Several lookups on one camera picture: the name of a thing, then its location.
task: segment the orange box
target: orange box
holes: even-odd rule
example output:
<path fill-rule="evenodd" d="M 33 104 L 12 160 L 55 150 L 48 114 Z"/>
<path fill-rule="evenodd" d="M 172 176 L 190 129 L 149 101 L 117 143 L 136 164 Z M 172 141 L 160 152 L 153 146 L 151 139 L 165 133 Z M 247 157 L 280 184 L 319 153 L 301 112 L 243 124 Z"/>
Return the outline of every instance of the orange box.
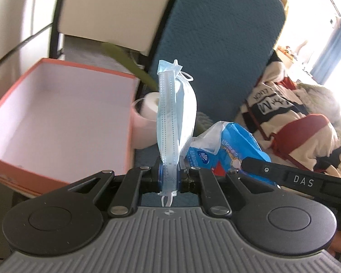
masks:
<path fill-rule="evenodd" d="M 133 75 L 44 58 L 0 100 L 0 182 L 40 195 L 131 166 Z"/>

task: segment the surgical mask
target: surgical mask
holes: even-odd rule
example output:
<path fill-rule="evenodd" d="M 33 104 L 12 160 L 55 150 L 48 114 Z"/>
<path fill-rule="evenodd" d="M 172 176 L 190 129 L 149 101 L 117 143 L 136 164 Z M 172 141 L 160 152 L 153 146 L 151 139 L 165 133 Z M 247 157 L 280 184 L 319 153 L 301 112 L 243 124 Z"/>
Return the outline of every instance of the surgical mask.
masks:
<path fill-rule="evenodd" d="M 193 78 L 181 72 L 178 61 L 159 61 L 159 105 L 157 114 L 157 141 L 163 163 L 163 188 L 159 195 L 167 196 L 166 206 L 171 206 L 177 195 L 180 157 L 183 159 L 191 144 L 195 128 L 197 102 L 189 84 Z"/>

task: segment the blanket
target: blanket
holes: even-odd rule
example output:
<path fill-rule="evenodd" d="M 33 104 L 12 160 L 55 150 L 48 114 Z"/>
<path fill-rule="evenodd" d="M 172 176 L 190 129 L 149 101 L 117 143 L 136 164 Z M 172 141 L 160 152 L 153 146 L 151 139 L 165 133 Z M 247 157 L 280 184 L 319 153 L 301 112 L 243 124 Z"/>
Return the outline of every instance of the blanket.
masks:
<path fill-rule="evenodd" d="M 247 129 L 263 149 L 305 170 L 341 178 L 341 140 L 329 119 L 310 114 L 296 84 L 276 59 L 241 106 Z"/>
<path fill-rule="evenodd" d="M 322 85 L 297 83 L 297 90 L 294 93 L 309 113 L 325 115 L 341 140 L 341 107 L 332 91 Z"/>

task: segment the wet wipes package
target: wet wipes package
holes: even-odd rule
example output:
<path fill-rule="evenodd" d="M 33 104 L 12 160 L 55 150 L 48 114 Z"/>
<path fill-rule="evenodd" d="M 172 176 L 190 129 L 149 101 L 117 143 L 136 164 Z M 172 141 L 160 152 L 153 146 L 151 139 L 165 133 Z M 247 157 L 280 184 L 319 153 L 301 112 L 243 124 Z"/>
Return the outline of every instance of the wet wipes package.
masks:
<path fill-rule="evenodd" d="M 229 170 L 240 169 L 241 161 L 252 157 L 270 162 L 253 135 L 237 123 L 219 121 L 207 131 L 194 137 L 187 153 L 190 166 L 211 169 L 213 174 L 225 176 Z M 275 185 L 257 175 L 250 176 Z"/>

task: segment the toilet paper roll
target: toilet paper roll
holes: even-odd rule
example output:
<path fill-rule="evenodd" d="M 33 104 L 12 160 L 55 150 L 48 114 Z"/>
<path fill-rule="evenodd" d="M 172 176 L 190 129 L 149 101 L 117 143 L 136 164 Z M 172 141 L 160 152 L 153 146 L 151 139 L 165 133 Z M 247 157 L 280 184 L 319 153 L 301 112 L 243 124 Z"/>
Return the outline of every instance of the toilet paper roll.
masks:
<path fill-rule="evenodd" d="M 135 108 L 139 99 L 133 102 L 131 107 L 132 118 L 132 133 L 131 133 L 131 148 L 144 149 L 157 143 L 157 121 L 150 120 L 141 116 Z"/>
<path fill-rule="evenodd" d="M 140 109 L 140 115 L 149 120 L 157 120 L 159 92 L 147 94 Z"/>

